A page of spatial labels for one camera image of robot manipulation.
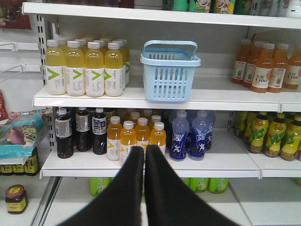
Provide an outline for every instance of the bottle cap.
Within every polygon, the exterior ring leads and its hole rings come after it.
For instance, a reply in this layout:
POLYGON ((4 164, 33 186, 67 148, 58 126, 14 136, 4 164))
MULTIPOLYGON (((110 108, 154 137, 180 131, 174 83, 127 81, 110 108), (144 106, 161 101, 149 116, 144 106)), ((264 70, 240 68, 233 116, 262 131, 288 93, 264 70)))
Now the bottle cap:
POLYGON ((123 123, 123 128, 132 129, 132 128, 134 128, 134 123, 132 121, 125 121, 123 123))
POLYGON ((157 121, 154 124, 154 128, 157 129, 157 130, 162 130, 162 129, 164 129, 164 123, 161 122, 161 121, 157 121))
POLYGON ((79 41, 68 41, 67 46, 70 48, 79 48, 80 43, 79 43, 79 41))
POLYGON ((138 119, 138 125, 140 125, 140 126, 146 126, 147 122, 148 122, 147 118, 139 118, 138 119))
POLYGON ((92 48, 92 49, 99 49, 100 48, 100 44, 98 42, 88 42, 88 48, 92 48))
POLYGON ((119 116, 112 116, 112 117, 110 118, 110 122, 111 122, 112 124, 119 124, 119 123, 120 123, 120 117, 119 117, 119 116))

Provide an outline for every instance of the store shelf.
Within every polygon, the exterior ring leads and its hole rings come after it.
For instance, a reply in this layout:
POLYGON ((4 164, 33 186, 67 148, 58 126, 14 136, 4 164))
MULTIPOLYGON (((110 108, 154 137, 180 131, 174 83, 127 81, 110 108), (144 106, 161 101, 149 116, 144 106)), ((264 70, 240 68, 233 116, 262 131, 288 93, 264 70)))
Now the store shelf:
MULTIPOLYGON (((202 161, 193 161, 188 156, 181 161, 173 161, 169 154, 165 157, 180 177, 229 177, 258 178, 259 168, 233 140, 225 129, 215 129, 212 148, 202 161)), ((110 161, 106 155, 95 155, 75 151, 68 159, 57 157, 52 151, 41 169, 41 176, 65 177, 113 177, 120 169, 118 161, 110 161)))
POLYGON ((230 181, 254 226, 300 226, 301 187, 291 178, 230 181))
POLYGON ((129 20, 165 21, 197 24, 228 24, 238 26, 301 29, 301 20, 286 17, 222 15, 211 13, 176 12, 163 10, 110 8, 24 2, 23 14, 41 16, 86 16, 129 20))

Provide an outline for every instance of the jar lid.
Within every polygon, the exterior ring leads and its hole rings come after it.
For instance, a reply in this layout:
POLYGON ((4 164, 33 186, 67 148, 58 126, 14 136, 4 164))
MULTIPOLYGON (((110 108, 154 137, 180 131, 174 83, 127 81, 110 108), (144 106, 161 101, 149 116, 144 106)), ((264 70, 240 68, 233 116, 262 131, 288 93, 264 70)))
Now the jar lid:
POLYGON ((14 199, 20 197, 24 193, 23 185, 12 185, 6 190, 6 197, 9 199, 14 199))

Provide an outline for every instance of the shopping basket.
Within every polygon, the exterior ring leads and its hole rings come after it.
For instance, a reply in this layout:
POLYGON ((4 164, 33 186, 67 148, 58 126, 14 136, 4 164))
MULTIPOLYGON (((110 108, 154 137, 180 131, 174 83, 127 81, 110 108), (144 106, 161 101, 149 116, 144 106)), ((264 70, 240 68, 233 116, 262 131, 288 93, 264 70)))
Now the shopping basket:
POLYGON ((152 102, 185 102, 190 98, 195 68, 201 60, 193 41, 151 40, 141 49, 144 64, 143 85, 146 99, 152 102), (149 45, 192 45, 192 52, 182 48, 151 48, 149 45))

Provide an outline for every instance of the orange juice bottle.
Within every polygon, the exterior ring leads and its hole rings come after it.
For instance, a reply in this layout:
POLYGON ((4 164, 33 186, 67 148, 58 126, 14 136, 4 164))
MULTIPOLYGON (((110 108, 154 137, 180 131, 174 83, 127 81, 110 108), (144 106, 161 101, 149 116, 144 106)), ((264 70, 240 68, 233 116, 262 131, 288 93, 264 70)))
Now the orange juice bottle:
POLYGON ((301 44, 298 44, 291 58, 288 59, 283 87, 297 89, 301 77, 301 44))
POLYGON ((287 67, 287 50, 288 44, 279 43, 275 50, 273 59, 273 69, 271 79, 269 81, 268 92, 280 93, 287 67))
POLYGON ((246 60, 249 57, 251 50, 251 40, 242 39, 240 41, 240 45, 240 51, 235 57, 235 64, 231 78, 231 82, 235 84, 243 83, 244 74, 246 70, 246 60))
POLYGON ((166 149, 166 133, 164 131, 164 123, 155 122, 154 128, 150 133, 150 145, 158 145, 161 152, 165 154, 166 149))
POLYGON ((120 134, 119 163, 124 164, 131 148, 136 145, 136 132, 132 121, 125 121, 120 134))
POLYGON ((275 45, 264 43, 261 55, 256 63, 256 68, 250 90, 256 93, 266 93, 268 90, 269 79, 273 68, 273 51, 275 45))
POLYGON ((256 68, 256 63, 257 63, 257 60, 262 51, 262 45, 263 45, 262 41, 254 42, 252 54, 246 60, 246 72, 245 72, 244 81, 243 81, 244 87, 247 87, 247 88, 251 87, 252 79, 253 79, 255 68, 256 68))

